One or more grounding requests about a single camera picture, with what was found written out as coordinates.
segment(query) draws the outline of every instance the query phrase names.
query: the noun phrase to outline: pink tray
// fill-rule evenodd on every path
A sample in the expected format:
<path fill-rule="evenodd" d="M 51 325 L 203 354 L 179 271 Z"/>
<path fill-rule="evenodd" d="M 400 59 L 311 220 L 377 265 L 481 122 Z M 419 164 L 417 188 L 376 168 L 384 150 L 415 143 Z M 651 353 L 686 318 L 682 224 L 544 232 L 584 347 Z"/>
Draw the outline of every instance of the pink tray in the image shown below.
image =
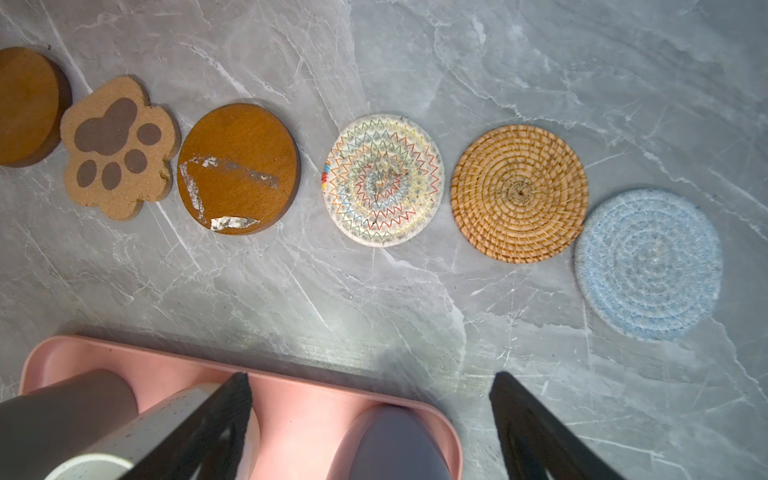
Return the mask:
<path fill-rule="evenodd" d="M 93 369 L 123 377 L 134 390 L 139 412 L 188 386 L 223 382 L 234 372 L 247 372 L 261 427 L 261 450 L 251 480 L 324 480 L 357 416 L 385 403 L 413 409 L 432 431 L 453 480 L 462 477 L 456 430 L 433 406 L 136 346 L 81 336 L 51 337 L 29 354 L 20 392 Z"/>

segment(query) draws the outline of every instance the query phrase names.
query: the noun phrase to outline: spiral pattern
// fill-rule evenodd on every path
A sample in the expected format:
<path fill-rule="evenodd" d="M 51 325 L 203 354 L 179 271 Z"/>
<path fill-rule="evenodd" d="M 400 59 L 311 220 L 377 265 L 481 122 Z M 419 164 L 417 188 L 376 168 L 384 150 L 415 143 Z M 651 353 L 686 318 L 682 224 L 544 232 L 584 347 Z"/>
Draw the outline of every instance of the spiral pattern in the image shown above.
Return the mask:
<path fill-rule="evenodd" d="M 323 196 L 347 236 L 389 247 L 426 227 L 444 183 L 440 153 L 424 130 L 403 117 L 370 115 L 336 140 L 323 171 Z"/>
<path fill-rule="evenodd" d="M 478 250 L 512 263 L 557 255 L 581 232 L 587 177 L 557 135 L 507 125 L 478 138 L 462 155 L 451 184 L 459 229 Z"/>
<path fill-rule="evenodd" d="M 720 293 L 717 232 L 695 205 L 662 190 L 631 190 L 600 205 L 575 255 L 589 306 L 638 339 L 680 338 L 713 312 Z"/>

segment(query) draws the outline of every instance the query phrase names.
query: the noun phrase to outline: blue braided rope coaster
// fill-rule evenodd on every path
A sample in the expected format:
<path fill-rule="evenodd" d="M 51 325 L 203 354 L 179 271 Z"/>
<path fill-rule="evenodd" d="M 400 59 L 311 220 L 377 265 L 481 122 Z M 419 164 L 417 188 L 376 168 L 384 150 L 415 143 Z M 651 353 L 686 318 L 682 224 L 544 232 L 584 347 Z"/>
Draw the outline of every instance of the blue braided rope coaster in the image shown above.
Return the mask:
<path fill-rule="evenodd" d="M 638 339 L 672 340 L 713 312 L 723 253 L 698 207 L 640 189 L 594 209 L 575 267 L 584 298 L 608 325 Z"/>

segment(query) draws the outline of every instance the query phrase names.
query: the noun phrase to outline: round coaster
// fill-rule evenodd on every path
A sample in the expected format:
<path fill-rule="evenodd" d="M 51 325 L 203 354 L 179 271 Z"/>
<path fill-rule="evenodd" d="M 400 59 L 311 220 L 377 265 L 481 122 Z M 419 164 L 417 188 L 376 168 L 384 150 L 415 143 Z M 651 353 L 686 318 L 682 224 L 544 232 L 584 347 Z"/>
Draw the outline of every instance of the round coaster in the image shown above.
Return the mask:
<path fill-rule="evenodd" d="M 288 211 L 301 163 L 277 117 L 256 105 L 231 104 L 195 124 L 177 170 L 190 215 L 214 232 L 242 235 L 268 228 Z"/>
<path fill-rule="evenodd" d="M 336 139 L 323 171 L 333 222 L 369 247 L 413 238 L 440 206 L 445 171 L 437 145 L 417 124 L 370 115 Z"/>
<path fill-rule="evenodd" d="M 511 263 L 560 253 L 581 232 L 588 204 L 576 154 L 531 125 L 507 125 L 475 140 L 451 183 L 453 217 L 469 243 Z"/>
<path fill-rule="evenodd" d="M 681 337 L 720 293 L 717 232 L 698 207 L 665 191 L 631 190 L 597 207 L 575 256 L 589 306 L 638 339 Z"/>
<path fill-rule="evenodd" d="M 27 167 L 59 142 L 72 93 L 61 69 L 29 48 L 0 50 L 0 165 Z"/>

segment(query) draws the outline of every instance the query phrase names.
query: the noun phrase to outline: brown wooden disc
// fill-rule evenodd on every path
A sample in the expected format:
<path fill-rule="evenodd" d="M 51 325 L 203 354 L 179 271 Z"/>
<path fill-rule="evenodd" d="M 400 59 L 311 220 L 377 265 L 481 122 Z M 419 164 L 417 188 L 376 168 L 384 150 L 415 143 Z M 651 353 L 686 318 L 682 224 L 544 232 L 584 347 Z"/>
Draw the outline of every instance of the brown wooden disc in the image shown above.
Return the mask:
<path fill-rule="evenodd" d="M 469 243 L 511 263 L 557 255 L 581 232 L 587 176 L 557 135 L 507 125 L 478 138 L 456 165 L 453 217 Z"/>
<path fill-rule="evenodd" d="M 60 140 L 59 121 L 72 103 L 61 69 L 29 48 L 0 50 L 0 165 L 27 167 Z"/>
<path fill-rule="evenodd" d="M 268 110 L 230 104 L 195 124 L 179 154 L 179 195 L 209 230 L 244 235 L 288 211 L 301 163 L 288 129 Z"/>

